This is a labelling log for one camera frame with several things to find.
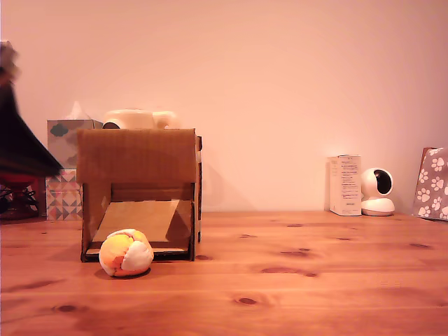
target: wooden table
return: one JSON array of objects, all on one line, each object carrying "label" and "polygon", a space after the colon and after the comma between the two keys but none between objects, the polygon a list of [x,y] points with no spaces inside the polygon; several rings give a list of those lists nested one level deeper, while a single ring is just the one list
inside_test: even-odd
[{"label": "wooden table", "polygon": [[1,226],[1,335],[448,335],[448,225],[205,213],[195,262],[82,263],[81,224]]}]

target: camera lens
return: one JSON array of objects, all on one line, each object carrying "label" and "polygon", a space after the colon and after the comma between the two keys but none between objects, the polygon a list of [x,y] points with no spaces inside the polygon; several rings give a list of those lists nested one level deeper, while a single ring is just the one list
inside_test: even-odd
[{"label": "camera lens", "polygon": [[392,180],[389,174],[387,174],[384,170],[375,170],[374,174],[377,178],[378,191],[383,195],[391,191]]}]

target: security camera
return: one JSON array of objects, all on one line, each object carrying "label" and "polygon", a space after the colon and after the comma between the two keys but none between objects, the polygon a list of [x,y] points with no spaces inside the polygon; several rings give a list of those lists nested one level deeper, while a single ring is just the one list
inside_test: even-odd
[{"label": "security camera", "polygon": [[382,168],[370,168],[361,175],[363,199],[361,212],[367,216],[390,216],[395,211],[393,202],[386,196],[392,192],[391,173]]}]

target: geometric pattern box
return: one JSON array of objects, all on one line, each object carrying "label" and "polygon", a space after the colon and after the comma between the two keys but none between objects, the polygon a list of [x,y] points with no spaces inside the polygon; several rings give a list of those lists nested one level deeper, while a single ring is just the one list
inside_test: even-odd
[{"label": "geometric pattern box", "polygon": [[76,169],[63,169],[60,175],[47,178],[45,184],[49,221],[83,219],[82,188],[76,182]]}]

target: knitted ball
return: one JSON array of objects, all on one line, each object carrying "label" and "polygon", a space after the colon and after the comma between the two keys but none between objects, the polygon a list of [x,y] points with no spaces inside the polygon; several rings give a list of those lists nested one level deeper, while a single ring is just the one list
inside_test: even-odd
[{"label": "knitted ball", "polygon": [[154,251],[145,234],[135,229],[111,233],[99,250],[99,263],[111,277],[144,273],[153,259]]}]

